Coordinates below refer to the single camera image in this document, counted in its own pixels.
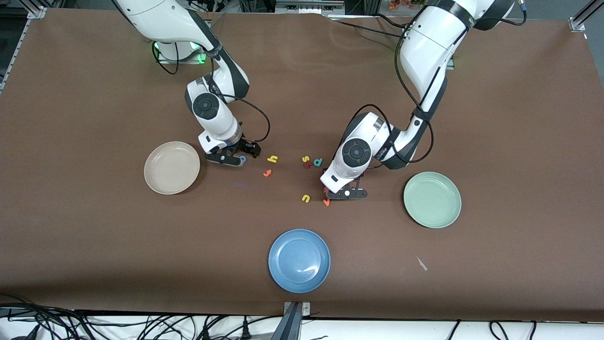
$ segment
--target green led light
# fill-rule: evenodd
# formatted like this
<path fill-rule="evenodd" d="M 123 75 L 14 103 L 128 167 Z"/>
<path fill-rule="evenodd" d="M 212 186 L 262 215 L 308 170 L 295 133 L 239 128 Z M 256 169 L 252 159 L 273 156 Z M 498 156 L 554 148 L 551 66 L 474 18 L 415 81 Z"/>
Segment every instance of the green led light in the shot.
<path fill-rule="evenodd" d="M 197 61 L 200 64 L 204 64 L 205 63 L 205 57 L 206 57 L 205 53 L 199 54 L 199 55 L 197 55 Z"/>

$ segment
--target brown table cover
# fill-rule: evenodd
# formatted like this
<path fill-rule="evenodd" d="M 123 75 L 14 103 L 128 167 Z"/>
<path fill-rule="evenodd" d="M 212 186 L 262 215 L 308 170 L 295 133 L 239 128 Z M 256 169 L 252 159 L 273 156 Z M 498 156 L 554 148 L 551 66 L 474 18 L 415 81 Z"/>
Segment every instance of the brown table cover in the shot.
<path fill-rule="evenodd" d="M 602 320 L 604 91 L 583 34 L 565 21 L 472 31 L 432 154 L 367 171 L 367 199 L 326 207 L 321 169 L 302 156 L 327 166 L 366 103 L 399 128 L 409 121 L 396 38 L 318 15 L 228 14 L 214 29 L 271 135 L 243 168 L 202 160 L 189 190 L 164 196 L 143 164 L 162 143 L 197 145 L 183 95 L 209 66 L 165 73 L 117 11 L 33 21 L 0 96 L 1 291 L 77 309 L 270 315 L 305 300 L 328 317 Z M 249 137 L 264 134 L 261 115 L 230 108 Z M 405 212 L 402 189 L 422 171 L 458 186 L 452 226 Z M 327 280 L 304 295 L 267 267 L 272 242 L 294 228 L 319 233 L 332 255 Z"/>

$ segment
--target metal bracket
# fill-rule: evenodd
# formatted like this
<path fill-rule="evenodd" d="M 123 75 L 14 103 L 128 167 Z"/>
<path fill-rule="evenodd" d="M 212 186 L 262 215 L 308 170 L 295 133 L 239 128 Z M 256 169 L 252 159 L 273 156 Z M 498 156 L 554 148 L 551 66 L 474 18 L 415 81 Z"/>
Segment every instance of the metal bracket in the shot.
<path fill-rule="evenodd" d="M 30 11 L 27 19 L 42 19 L 46 15 L 46 7 L 37 7 L 38 10 Z"/>
<path fill-rule="evenodd" d="M 285 304 L 283 305 L 283 314 L 287 313 L 288 307 L 292 303 L 293 302 L 291 302 L 291 301 L 285 302 Z M 302 316 L 309 316 L 309 315 L 310 315 L 310 302 L 302 302 Z"/>
<path fill-rule="evenodd" d="M 570 26 L 570 30 L 573 32 L 583 32 L 585 31 L 585 25 L 580 24 L 578 27 L 574 25 L 573 17 L 570 17 L 568 20 L 568 25 Z"/>

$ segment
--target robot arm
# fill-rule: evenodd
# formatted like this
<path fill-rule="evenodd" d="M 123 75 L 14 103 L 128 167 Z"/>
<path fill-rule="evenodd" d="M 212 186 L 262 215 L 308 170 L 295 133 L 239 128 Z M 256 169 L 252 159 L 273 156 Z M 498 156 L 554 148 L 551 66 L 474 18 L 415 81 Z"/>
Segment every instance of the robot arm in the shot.
<path fill-rule="evenodd" d="M 246 143 L 240 125 L 227 107 L 236 98 L 244 98 L 249 80 L 216 35 L 197 13 L 180 6 L 176 0 L 115 0 L 122 14 L 145 37 L 159 43 L 194 42 L 215 60 L 218 69 L 187 85 L 185 102 L 204 128 L 199 135 L 206 159 L 241 166 L 233 156 L 243 151 L 257 157 L 260 147 Z"/>
<path fill-rule="evenodd" d="M 401 131 L 391 124 L 390 134 L 386 122 L 375 113 L 355 117 L 321 176 L 325 187 L 340 191 L 367 169 L 372 157 L 389 169 L 406 167 L 445 92 L 446 66 L 466 33 L 485 13 L 503 18 L 512 5 L 513 0 L 428 1 L 406 30 L 399 53 L 403 70 L 420 96 L 409 126 Z"/>

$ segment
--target metal frame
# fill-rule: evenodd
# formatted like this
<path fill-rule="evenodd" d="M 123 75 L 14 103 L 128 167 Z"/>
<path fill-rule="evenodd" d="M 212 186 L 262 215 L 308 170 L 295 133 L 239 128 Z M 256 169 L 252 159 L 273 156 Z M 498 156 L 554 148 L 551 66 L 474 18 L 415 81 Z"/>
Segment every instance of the metal frame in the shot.
<path fill-rule="evenodd" d="M 275 329 L 275 333 L 272 334 L 271 340 L 298 340 L 300 338 L 304 303 L 309 304 L 307 312 L 310 313 L 309 302 L 286 302 L 287 311 Z"/>
<path fill-rule="evenodd" d="M 63 7 L 65 0 L 19 0 L 29 12 L 27 19 L 42 19 L 48 7 Z"/>
<path fill-rule="evenodd" d="M 573 32 L 585 31 L 585 21 L 604 5 L 604 0 L 590 0 L 581 10 L 568 20 Z"/>
<path fill-rule="evenodd" d="M 17 48 L 14 49 L 13 57 L 10 58 L 10 64 L 6 68 L 6 73 L 4 74 L 2 82 L 0 83 L 0 94 L 2 94 L 2 90 L 4 90 L 4 84 L 6 84 L 10 70 L 13 68 L 14 60 L 17 58 L 17 53 L 19 53 L 19 50 L 21 49 L 21 44 L 23 43 L 23 39 L 25 39 L 25 34 L 27 33 L 27 29 L 30 27 L 31 20 L 32 19 L 28 19 L 25 23 L 25 27 L 23 28 L 23 32 L 21 33 L 21 37 L 19 37 L 19 42 L 17 43 Z"/>
<path fill-rule="evenodd" d="M 276 0 L 275 13 L 344 15 L 344 0 Z"/>

